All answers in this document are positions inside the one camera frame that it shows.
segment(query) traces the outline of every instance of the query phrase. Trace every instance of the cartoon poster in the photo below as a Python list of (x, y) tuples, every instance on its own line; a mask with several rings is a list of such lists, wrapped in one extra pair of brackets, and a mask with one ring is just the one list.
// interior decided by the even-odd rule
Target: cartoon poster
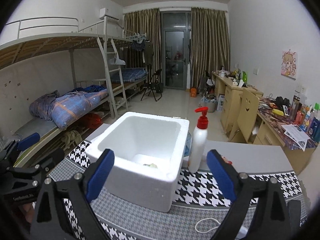
[(297, 60), (298, 55), (296, 52), (283, 51), (282, 52), (282, 65), (281, 75), (296, 79), (297, 76)]

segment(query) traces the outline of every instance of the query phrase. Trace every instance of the red pump cap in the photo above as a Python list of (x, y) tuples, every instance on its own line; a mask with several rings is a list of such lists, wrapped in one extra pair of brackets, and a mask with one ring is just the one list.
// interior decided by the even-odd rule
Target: red pump cap
[(197, 127), (199, 129), (207, 129), (208, 128), (208, 118), (206, 117), (207, 115), (207, 112), (208, 112), (208, 107), (200, 107), (198, 109), (195, 110), (196, 113), (199, 113), (199, 112), (202, 112), (202, 116), (199, 117), (198, 119), (198, 124), (197, 124)]

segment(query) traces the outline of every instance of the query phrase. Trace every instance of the styrofoam box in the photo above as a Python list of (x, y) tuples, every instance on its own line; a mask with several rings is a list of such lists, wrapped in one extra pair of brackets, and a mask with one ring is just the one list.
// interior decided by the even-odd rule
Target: styrofoam box
[[(160, 212), (170, 210), (177, 187), (189, 121), (127, 112), (85, 150), (95, 162), (107, 148), (115, 164), (107, 191)], [(144, 166), (154, 163), (157, 168)]]

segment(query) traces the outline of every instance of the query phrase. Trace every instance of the curtain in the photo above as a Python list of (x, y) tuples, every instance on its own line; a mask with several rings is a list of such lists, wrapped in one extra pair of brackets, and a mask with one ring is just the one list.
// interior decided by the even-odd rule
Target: curtain
[[(145, 34), (153, 45), (153, 64), (149, 73), (152, 75), (161, 67), (161, 25), (159, 8), (126, 13), (124, 15), (126, 30)], [(127, 67), (142, 67), (142, 52), (128, 48), (126, 55)]]
[(191, 22), (192, 87), (198, 87), (205, 70), (230, 69), (229, 34), (224, 11), (192, 8)]

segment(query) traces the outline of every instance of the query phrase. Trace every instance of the metal screw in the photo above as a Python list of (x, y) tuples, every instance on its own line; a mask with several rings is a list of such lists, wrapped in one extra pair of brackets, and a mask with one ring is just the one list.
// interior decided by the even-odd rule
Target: metal screw
[(248, 176), (248, 174), (246, 174), (245, 172), (240, 172), (240, 173), (239, 173), (239, 177), (240, 177), (241, 179), (247, 179), (249, 176)]
[(271, 183), (276, 184), (278, 183), (277, 179), (275, 177), (270, 178)]
[(75, 179), (81, 179), (82, 178), (82, 173), (78, 172), (73, 176)]
[(44, 180), (44, 184), (47, 184), (47, 185), (48, 185), (48, 184), (51, 183), (51, 181), (52, 181), (52, 180), (51, 180), (50, 178), (46, 178), (46, 179)]

